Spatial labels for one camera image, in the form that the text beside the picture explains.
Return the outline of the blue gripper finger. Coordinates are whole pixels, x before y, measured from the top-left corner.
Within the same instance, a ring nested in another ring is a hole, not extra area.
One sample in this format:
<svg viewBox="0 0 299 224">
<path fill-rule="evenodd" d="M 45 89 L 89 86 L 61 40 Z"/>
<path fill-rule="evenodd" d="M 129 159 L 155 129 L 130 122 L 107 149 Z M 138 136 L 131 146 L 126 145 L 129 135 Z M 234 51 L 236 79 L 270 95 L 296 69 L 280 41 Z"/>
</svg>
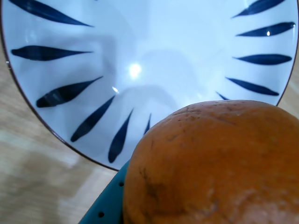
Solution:
<svg viewBox="0 0 299 224">
<path fill-rule="evenodd" d="M 101 192 L 79 224 L 122 224 L 124 182 L 129 161 Z"/>
</svg>

